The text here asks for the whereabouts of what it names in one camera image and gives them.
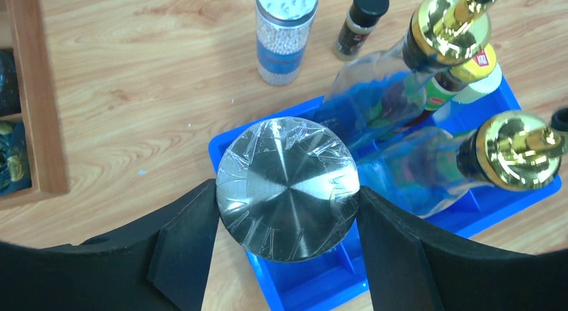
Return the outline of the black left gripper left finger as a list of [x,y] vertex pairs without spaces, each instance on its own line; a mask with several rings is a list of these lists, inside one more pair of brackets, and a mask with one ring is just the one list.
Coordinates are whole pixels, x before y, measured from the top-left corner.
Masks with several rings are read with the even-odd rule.
[[218,228],[215,182],[79,245],[1,243],[2,310],[200,310]]

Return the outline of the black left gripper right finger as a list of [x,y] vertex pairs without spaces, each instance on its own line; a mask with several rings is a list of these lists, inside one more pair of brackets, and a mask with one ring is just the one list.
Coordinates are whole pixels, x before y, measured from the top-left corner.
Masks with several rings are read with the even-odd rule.
[[567,251],[529,255],[437,227],[368,187],[356,222],[375,310],[566,310]]

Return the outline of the clear glass oil bottle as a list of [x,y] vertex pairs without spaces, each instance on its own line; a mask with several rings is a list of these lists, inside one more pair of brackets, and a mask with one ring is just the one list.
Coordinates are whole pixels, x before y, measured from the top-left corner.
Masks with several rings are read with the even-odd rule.
[[567,153],[567,110],[549,122],[505,111],[453,135],[427,126],[358,163],[362,185],[421,218],[449,208],[472,188],[513,192],[548,186]]

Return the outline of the blue plastic divided bin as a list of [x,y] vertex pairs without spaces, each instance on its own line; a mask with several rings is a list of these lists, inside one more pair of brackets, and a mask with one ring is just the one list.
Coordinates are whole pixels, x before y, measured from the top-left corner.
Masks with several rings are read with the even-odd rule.
[[[467,108],[473,111],[468,117],[453,106],[447,119],[429,119],[424,125],[435,125],[451,133],[465,133],[479,127],[492,115],[519,110],[520,105],[506,79],[501,78],[498,88]],[[474,188],[427,221],[461,237],[472,237],[554,195],[561,187],[561,178],[556,177],[548,186],[530,192]],[[331,251],[308,261],[278,263],[251,253],[246,256],[272,310],[331,310],[368,291],[356,225]]]

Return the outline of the jar with silver lid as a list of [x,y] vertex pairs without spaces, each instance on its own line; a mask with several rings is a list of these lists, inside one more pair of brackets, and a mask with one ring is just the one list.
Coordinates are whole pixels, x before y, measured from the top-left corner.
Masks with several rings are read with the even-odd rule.
[[225,150],[216,203],[230,236],[269,261],[294,263],[333,249],[359,209],[358,170],[343,141],[299,117],[267,119]]

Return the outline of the glass bottle with brown sauce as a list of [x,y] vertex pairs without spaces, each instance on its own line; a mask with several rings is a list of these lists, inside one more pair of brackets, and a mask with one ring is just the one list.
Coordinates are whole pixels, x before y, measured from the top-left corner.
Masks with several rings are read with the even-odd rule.
[[488,9],[496,1],[422,0],[400,41],[341,68],[313,121],[350,149],[392,137],[425,110],[425,85],[436,74],[488,44]]

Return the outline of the red label sauce bottle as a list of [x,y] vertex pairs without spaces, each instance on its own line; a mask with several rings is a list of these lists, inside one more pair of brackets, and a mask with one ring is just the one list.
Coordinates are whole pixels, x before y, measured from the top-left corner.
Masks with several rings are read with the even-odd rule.
[[424,113],[436,112],[472,83],[487,78],[496,68],[494,48],[488,44],[467,62],[437,73],[425,85]]

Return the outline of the jar with pale yellow lid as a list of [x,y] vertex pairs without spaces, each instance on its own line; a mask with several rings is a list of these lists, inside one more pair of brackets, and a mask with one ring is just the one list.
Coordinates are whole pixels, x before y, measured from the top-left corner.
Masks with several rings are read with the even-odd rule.
[[497,63],[495,69],[493,69],[489,76],[471,83],[453,97],[450,102],[434,112],[433,120],[436,123],[440,123],[457,115],[468,106],[473,105],[474,102],[493,93],[501,85],[502,78],[502,69],[499,63]]

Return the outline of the small black pepper shaker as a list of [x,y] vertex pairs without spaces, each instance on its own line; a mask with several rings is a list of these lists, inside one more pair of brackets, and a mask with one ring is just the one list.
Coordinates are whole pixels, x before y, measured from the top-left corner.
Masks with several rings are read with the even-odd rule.
[[337,59],[347,62],[357,57],[367,37],[387,13],[389,5],[390,0],[352,0],[332,48]]

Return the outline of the white bead jar blue label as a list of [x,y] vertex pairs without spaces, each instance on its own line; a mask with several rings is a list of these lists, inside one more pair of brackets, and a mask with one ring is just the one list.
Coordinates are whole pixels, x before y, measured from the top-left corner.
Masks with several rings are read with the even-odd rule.
[[299,75],[319,0],[255,0],[257,70],[273,86]]

